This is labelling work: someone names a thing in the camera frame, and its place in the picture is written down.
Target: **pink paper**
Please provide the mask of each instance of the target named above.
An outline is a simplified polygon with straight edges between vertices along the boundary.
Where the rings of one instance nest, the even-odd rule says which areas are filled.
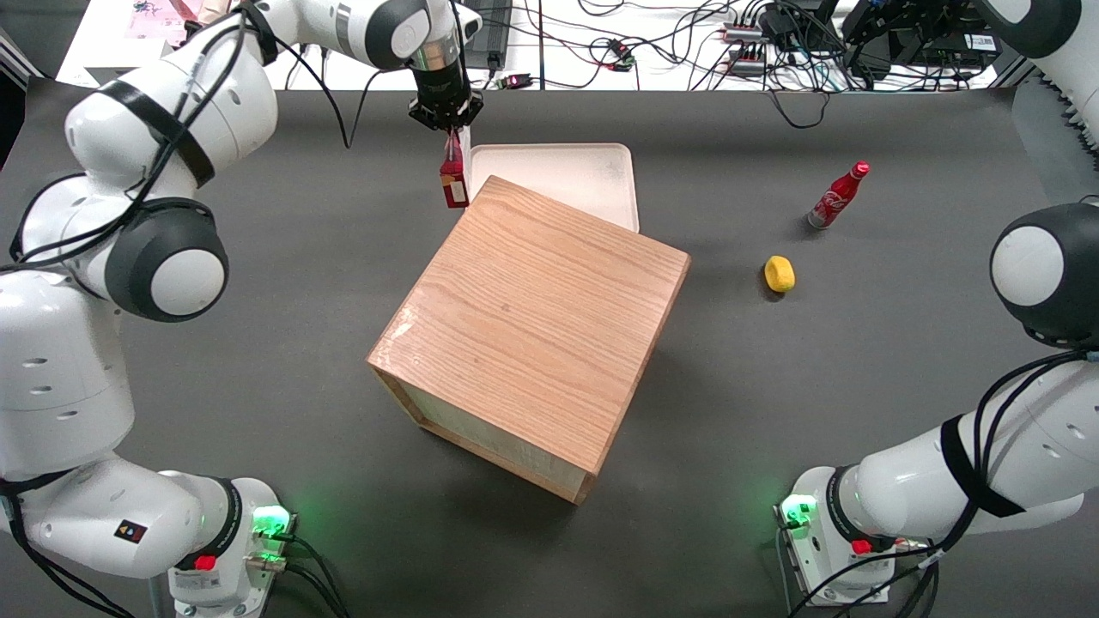
[[[202,0],[135,0],[126,38],[164,38],[178,46],[187,37],[184,21],[193,21],[201,4]]]

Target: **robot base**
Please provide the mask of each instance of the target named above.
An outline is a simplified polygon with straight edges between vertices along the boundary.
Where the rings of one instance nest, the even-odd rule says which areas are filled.
[[[209,572],[173,569],[168,573],[177,618],[258,618],[267,606],[275,572],[249,566],[245,560],[284,555],[286,543],[256,532],[256,509],[278,506],[279,501],[267,484],[255,478],[235,478],[233,485],[241,493],[241,528],[218,559],[219,566]],[[295,523],[296,517],[290,516],[284,532],[291,532]],[[236,593],[220,592],[225,588]]]
[[[832,523],[832,518],[825,506],[825,492],[829,478],[834,472],[834,467],[814,467],[806,472],[793,484],[790,496],[775,508],[779,526],[784,528],[782,536],[786,540],[787,556],[793,565],[798,584],[806,595],[837,571],[873,555],[879,555],[873,553],[855,555],[851,543],[840,534],[835,525]],[[800,526],[790,528],[791,519],[795,518]],[[890,548],[886,553],[895,551]],[[814,595],[809,600],[809,605],[834,607],[854,603],[868,593],[870,588],[892,577],[893,562],[892,560],[878,560],[848,571]],[[863,603],[887,603],[888,600],[889,587],[885,587]]]

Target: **wood grain surface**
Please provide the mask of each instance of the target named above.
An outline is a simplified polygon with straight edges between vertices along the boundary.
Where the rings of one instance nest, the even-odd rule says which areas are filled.
[[[689,263],[491,177],[367,362],[598,474]]]

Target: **logo sticker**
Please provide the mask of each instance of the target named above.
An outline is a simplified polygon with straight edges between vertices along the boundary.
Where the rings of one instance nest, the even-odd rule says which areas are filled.
[[[122,523],[119,523],[119,527],[114,529],[115,537],[134,544],[140,543],[145,538],[145,532],[148,532],[148,528],[138,526],[129,519],[123,519]]]

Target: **green indicator light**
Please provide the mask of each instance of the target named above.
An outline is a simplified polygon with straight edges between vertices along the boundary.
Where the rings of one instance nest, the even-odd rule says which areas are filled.
[[[257,534],[281,534],[290,528],[290,511],[275,505],[252,512],[252,531]]]
[[[801,528],[809,525],[809,518],[817,509],[817,498],[795,494],[782,500],[780,508],[786,514],[788,527]]]

